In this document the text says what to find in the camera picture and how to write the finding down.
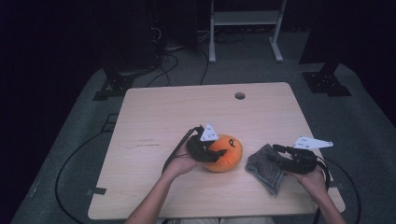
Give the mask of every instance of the dark background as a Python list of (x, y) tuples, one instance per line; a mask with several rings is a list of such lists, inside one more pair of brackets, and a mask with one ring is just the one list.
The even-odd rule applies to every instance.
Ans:
[[(112, 2), (118, 6), (130, 4), (126, 0)], [(172, 22), (187, 21), (186, 18), (196, 29), (208, 28), (209, 1), (157, 2), (148, 2), (146, 11), (151, 18), (148, 22), (162, 27), (165, 34), (177, 33), (178, 29), (170, 28), (177, 26)], [(278, 6), (278, 2), (264, 4), (256, 0), (244, 4), (216, 2), (219, 10)], [(302, 63), (323, 63), (335, 57), (358, 74), (366, 90), (395, 124), (394, 2), (323, 0), (319, 3), (289, 0), (287, 5), (283, 31), (312, 28)], [(2, 223), (8, 223), (18, 209), (88, 79), (106, 59), (116, 57), (113, 48), (116, 52), (132, 50), (133, 54), (121, 54), (118, 61), (144, 66), (145, 61), (137, 60), (149, 50), (131, 45), (146, 38), (137, 38), (130, 44), (121, 41), (129, 29), (104, 32), (101, 27), (106, 20), (96, 20), (91, 10), (85, 1), (77, 0), (0, 2)], [(131, 8), (132, 12), (137, 10), (141, 12), (141, 8)], [(125, 20), (131, 20), (122, 13), (110, 18), (109, 27), (120, 27)], [(140, 23), (131, 24), (138, 27)], [(190, 27), (189, 24), (185, 22), (183, 26)]]

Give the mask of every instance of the orange plush toy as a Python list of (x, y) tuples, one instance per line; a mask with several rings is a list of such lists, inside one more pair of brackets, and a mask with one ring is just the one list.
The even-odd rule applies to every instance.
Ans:
[(209, 147), (212, 151), (227, 149), (217, 161), (205, 163), (205, 168), (213, 172), (225, 172), (233, 169), (242, 159), (242, 145), (234, 137), (219, 134), (219, 139)]

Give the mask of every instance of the white marker tag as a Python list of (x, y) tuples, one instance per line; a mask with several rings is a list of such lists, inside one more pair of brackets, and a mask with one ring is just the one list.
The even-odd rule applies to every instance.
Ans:
[(305, 136), (300, 136), (293, 145), (294, 148), (299, 148), (299, 149), (311, 149), (311, 148), (332, 147), (332, 146), (333, 146), (332, 142), (326, 142)]
[(218, 139), (219, 139), (219, 136), (216, 134), (212, 125), (207, 123), (206, 127), (204, 129), (204, 132), (202, 133), (202, 136), (201, 136), (201, 142), (216, 141)]

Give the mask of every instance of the gray cloth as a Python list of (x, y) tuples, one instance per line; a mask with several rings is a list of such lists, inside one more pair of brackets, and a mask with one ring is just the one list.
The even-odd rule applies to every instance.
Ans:
[(278, 155), (270, 145), (265, 145), (247, 159), (246, 170), (254, 174), (274, 196), (279, 190), (279, 183), (284, 172), (279, 167), (268, 161), (266, 154)]

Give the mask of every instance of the wooden table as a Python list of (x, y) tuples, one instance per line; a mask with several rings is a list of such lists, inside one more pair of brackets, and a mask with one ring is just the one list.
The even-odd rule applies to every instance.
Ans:
[[(239, 100), (236, 96), (245, 95)], [(248, 156), (265, 144), (292, 146), (314, 137), (287, 83), (163, 87), (128, 90), (113, 133), (89, 217), (127, 218), (161, 175), (182, 136), (200, 124), (236, 137), (241, 162), (226, 173), (197, 167), (174, 182), (160, 217), (252, 217), (314, 213), (316, 205), (285, 176), (274, 198), (245, 170)], [(329, 190), (340, 211), (345, 204)]]

